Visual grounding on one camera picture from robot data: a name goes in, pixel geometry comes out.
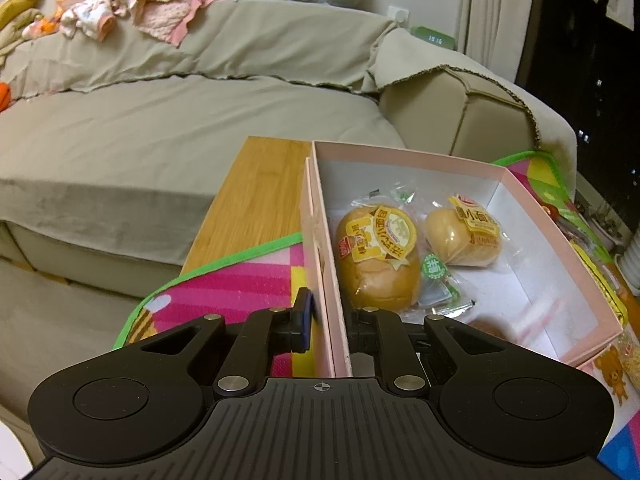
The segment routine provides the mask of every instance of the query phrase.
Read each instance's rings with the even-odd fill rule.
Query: wall outlet
[[[389,8],[386,10],[386,15],[396,20],[402,27],[406,27],[409,24],[409,9],[389,5]]]

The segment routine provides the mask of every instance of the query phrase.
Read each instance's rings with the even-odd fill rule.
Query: metal screw
[[[249,381],[240,375],[228,375],[218,381],[218,387],[226,392],[239,392],[249,385]]]
[[[422,377],[418,377],[417,375],[401,375],[396,378],[394,384],[396,385],[396,388],[400,388],[401,390],[408,392],[414,392],[415,390],[423,388],[426,383]]]

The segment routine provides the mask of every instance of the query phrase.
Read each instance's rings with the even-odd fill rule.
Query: wooden table
[[[300,189],[311,143],[249,137],[196,236],[182,274],[300,231]]]

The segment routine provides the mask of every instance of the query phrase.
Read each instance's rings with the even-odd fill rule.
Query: pink box
[[[348,349],[330,226],[352,200],[395,182],[440,202],[456,193],[470,196],[500,222],[517,245],[516,257],[508,264],[459,272],[477,285],[474,310],[518,330],[523,324],[539,325],[523,346],[578,366],[622,332],[580,258],[505,168],[447,155],[316,141],[306,161],[300,213],[307,279],[317,303],[312,337],[318,376],[372,374],[370,358],[350,355]]]

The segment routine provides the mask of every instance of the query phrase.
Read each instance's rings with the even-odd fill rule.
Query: curtain
[[[515,81],[530,10],[531,0],[462,0],[457,50]]]

